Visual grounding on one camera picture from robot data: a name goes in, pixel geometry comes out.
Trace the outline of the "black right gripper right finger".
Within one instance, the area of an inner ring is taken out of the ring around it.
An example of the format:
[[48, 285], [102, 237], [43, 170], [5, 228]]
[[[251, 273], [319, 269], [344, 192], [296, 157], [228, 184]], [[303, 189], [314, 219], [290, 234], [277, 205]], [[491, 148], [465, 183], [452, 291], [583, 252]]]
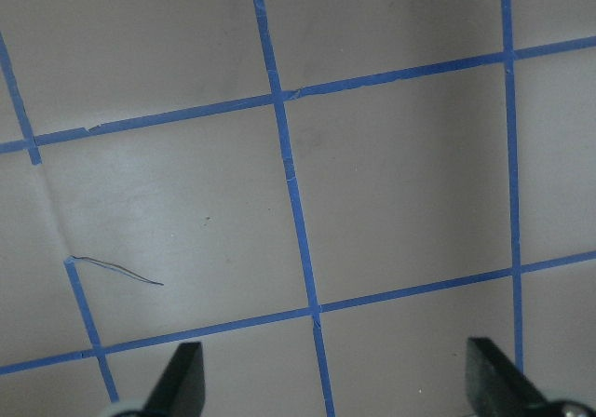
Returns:
[[595, 409], [570, 399], [547, 399], [487, 337], [466, 346], [467, 401], [480, 417], [593, 416]]

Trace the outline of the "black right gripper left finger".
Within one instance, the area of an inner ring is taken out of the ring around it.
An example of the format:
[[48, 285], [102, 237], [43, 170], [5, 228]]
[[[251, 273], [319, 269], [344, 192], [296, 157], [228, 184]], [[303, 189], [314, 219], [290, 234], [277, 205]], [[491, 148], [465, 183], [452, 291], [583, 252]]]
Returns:
[[181, 343], [141, 405], [118, 405], [110, 416], [200, 416], [206, 403], [201, 342]]

